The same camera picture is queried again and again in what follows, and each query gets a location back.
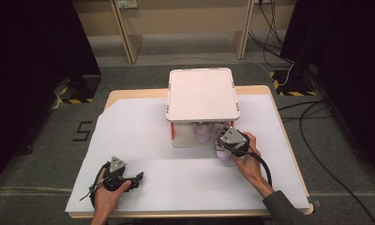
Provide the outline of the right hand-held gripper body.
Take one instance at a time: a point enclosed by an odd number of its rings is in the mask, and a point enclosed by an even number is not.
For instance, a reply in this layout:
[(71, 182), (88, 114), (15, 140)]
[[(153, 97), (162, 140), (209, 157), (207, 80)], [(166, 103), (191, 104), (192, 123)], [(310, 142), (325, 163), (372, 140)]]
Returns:
[(249, 138), (238, 129), (230, 127), (226, 131), (220, 132), (217, 145), (240, 158), (248, 152)]

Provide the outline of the person's right hand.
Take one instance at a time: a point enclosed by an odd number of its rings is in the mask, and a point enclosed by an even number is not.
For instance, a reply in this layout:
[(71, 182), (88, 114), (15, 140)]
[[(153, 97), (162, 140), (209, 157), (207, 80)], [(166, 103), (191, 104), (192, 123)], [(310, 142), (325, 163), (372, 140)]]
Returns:
[[(261, 153), (256, 147), (256, 138), (249, 132), (245, 132), (249, 139), (249, 153), (255, 153), (260, 156)], [(249, 183), (258, 188), (265, 179), (263, 178), (261, 171), (261, 163), (252, 156), (245, 155), (244, 157), (232, 156), (232, 160), (236, 164), (238, 170), (245, 176)]]

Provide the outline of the white wall outlet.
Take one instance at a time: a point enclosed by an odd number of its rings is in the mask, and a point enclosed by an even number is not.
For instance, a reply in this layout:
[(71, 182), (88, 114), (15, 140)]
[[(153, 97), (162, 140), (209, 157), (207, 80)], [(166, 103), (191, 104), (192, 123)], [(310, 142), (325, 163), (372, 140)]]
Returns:
[(137, 0), (115, 0), (115, 4), (121, 9), (138, 7)]

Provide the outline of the wooden frame leg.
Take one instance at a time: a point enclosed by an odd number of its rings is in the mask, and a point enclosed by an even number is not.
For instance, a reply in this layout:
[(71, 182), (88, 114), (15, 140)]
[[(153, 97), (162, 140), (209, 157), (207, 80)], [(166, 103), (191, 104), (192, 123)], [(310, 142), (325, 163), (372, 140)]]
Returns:
[(232, 30), (232, 40), (238, 60), (243, 60), (245, 58), (253, 9), (254, 0), (242, 0), (242, 4), (237, 11), (237, 24)]
[(126, 52), (127, 60), (133, 64), (136, 62), (143, 42), (143, 36), (138, 34), (132, 26), (132, 23), (128, 20), (128, 15), (132, 9), (137, 8), (126, 8), (121, 9), (115, 4), (115, 0), (110, 0), (112, 11), (115, 16), (119, 33), (124, 41), (124, 49)]

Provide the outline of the hazard striped stand base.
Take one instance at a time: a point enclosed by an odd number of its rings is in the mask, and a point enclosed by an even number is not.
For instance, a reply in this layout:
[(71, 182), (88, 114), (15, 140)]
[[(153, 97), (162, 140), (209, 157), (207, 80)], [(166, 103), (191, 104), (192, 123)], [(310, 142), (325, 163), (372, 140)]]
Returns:
[(100, 80), (100, 75), (82, 75), (82, 83), (65, 78), (57, 84), (53, 93), (58, 98), (59, 103), (92, 103)]
[(280, 96), (315, 96), (313, 85), (306, 76), (294, 76), (288, 70), (274, 70), (269, 73), (274, 88)]

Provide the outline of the person's left hand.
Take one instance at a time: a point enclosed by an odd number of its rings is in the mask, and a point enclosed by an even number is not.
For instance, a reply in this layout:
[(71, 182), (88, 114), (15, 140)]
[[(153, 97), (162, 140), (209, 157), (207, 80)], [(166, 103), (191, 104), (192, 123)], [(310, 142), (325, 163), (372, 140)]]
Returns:
[(127, 180), (117, 190), (109, 191), (103, 185), (99, 185), (95, 195), (95, 217), (107, 218), (118, 206), (122, 194), (130, 187), (131, 182)]

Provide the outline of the black curtain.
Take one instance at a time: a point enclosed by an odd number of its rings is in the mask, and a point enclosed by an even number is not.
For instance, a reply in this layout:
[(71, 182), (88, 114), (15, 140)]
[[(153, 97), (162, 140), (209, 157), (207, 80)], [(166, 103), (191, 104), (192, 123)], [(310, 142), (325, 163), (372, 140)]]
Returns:
[(98, 63), (72, 0), (0, 0), (0, 174), (68, 78), (87, 88)]
[(318, 69), (337, 114), (375, 168), (375, 0), (296, 0), (281, 55), (291, 79)]

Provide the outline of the clear plastic cup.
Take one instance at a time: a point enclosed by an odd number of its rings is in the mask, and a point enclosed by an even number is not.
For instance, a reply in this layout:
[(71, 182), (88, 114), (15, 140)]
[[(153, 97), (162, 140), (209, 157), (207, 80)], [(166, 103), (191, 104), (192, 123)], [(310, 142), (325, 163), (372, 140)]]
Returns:
[(193, 132), (197, 142), (206, 143), (211, 138), (211, 125), (208, 123), (194, 123)]
[(214, 124), (213, 132), (214, 137), (217, 139), (219, 136), (223, 135), (230, 128), (230, 124), (228, 122), (217, 122)]
[(231, 158), (232, 153), (227, 150), (226, 148), (219, 146), (218, 144), (215, 146), (215, 150), (217, 153), (217, 157), (222, 160), (227, 160)]

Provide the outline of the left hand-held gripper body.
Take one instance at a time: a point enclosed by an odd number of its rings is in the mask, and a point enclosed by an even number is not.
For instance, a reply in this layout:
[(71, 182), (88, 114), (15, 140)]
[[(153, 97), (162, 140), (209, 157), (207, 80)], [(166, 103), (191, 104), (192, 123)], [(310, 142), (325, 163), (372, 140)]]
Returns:
[(107, 190), (116, 191), (127, 181), (123, 177), (126, 166), (126, 162), (118, 157), (112, 157), (111, 161), (106, 164), (103, 185)]

